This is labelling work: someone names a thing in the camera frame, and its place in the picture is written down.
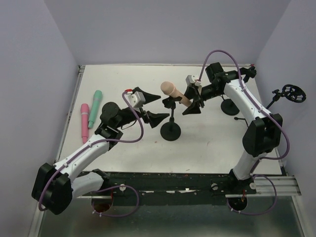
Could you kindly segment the peach toy microphone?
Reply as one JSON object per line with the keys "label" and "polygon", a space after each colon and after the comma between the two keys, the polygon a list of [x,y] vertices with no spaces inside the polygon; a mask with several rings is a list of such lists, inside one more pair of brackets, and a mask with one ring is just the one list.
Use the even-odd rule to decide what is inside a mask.
{"label": "peach toy microphone", "polygon": [[172,82],[164,81],[160,85],[160,89],[167,96],[172,98],[180,97],[180,103],[186,107],[189,107],[192,104],[191,101],[184,94],[182,94]]}

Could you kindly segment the black mic stand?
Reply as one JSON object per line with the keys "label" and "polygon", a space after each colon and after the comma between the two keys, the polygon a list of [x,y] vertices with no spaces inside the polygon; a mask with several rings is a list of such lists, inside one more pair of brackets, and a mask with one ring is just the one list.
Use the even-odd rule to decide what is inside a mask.
{"label": "black mic stand", "polygon": [[181,97],[173,98],[169,96],[168,98],[163,99],[162,101],[165,108],[171,109],[171,116],[169,118],[169,121],[163,124],[160,128],[160,135],[166,141],[175,141],[181,135],[181,128],[174,121],[174,110],[176,108],[176,102],[180,102],[181,99]]}
{"label": "black mic stand", "polygon": [[224,97],[222,97],[222,99],[223,101],[221,103],[221,110],[223,113],[229,116],[235,116],[240,112],[231,99],[224,99]]}

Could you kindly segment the pink toy microphone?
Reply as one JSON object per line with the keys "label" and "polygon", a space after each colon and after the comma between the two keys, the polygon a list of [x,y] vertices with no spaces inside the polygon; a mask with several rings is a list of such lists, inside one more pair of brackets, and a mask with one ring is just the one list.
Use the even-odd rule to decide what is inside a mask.
{"label": "pink toy microphone", "polygon": [[89,137],[89,129],[88,129],[88,117],[89,117],[89,106],[84,103],[80,108],[81,113],[81,138],[82,142],[86,143]]}

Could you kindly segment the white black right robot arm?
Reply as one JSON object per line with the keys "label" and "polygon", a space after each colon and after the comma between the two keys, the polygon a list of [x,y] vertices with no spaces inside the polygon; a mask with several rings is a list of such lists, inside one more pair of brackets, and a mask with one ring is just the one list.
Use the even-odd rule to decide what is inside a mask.
{"label": "white black right robot arm", "polygon": [[272,114],[262,106],[247,89],[245,83],[256,75],[254,67],[225,72],[220,63],[213,63],[205,71],[210,82],[207,86],[201,86],[196,76],[187,76],[184,95],[192,103],[183,114],[199,114],[205,101],[221,95],[234,103],[248,128],[242,138],[244,151],[232,172],[237,180],[247,180],[259,160],[279,145],[283,119],[280,114]]}

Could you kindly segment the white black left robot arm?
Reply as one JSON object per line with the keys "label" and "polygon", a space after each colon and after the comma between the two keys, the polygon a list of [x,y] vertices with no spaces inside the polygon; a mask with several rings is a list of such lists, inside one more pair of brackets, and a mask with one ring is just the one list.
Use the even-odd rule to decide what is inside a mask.
{"label": "white black left robot arm", "polygon": [[140,136],[129,141],[136,143],[144,136],[144,124],[155,128],[169,116],[168,113],[145,111],[144,105],[159,100],[161,96],[147,93],[139,87],[125,90],[122,98],[127,108],[120,109],[115,102],[104,104],[99,126],[79,149],[55,164],[44,163],[38,169],[31,195],[38,201],[39,211],[49,210],[58,215],[69,206],[73,198],[100,191],[106,182],[106,177],[100,171],[92,171],[85,176],[80,176],[80,173],[117,143],[127,142],[122,139],[120,128],[133,121],[138,122]]}

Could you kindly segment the green toy microphone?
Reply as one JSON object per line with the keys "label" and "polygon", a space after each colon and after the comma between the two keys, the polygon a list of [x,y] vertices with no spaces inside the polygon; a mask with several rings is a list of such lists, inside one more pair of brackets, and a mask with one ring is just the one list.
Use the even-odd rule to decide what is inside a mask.
{"label": "green toy microphone", "polygon": [[94,126],[102,98],[103,98],[102,91],[96,90],[94,95],[93,95],[93,103],[92,103],[92,107],[90,109],[90,114],[89,114],[89,118],[88,118],[88,128],[89,129],[91,129]]}

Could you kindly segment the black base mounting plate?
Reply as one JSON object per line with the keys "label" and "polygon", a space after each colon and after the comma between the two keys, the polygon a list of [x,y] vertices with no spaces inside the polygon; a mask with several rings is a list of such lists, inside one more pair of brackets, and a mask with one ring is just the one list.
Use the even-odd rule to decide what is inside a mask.
{"label": "black base mounting plate", "polygon": [[255,194],[253,179],[237,180],[233,173],[107,172],[101,192],[90,191],[93,200],[111,197],[116,206],[224,205],[226,196]]}

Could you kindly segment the black tripod with round mount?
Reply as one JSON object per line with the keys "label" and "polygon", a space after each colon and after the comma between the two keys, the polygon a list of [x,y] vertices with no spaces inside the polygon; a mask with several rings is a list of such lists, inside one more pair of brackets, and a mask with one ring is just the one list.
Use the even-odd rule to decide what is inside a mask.
{"label": "black tripod with round mount", "polygon": [[281,97],[294,103],[303,103],[306,100],[306,94],[300,87],[292,84],[286,84],[282,90],[276,89],[272,91],[274,94],[272,101],[266,107],[269,109],[274,102],[277,102]]}

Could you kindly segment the aluminium rail right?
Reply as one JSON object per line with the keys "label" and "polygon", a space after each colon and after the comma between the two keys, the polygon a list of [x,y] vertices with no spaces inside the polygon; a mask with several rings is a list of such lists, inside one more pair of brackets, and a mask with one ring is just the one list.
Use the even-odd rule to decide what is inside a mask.
{"label": "aluminium rail right", "polygon": [[296,178],[282,172],[282,164],[276,157],[254,158],[247,153],[242,154],[237,165],[218,186],[220,193],[229,199],[301,195]]}

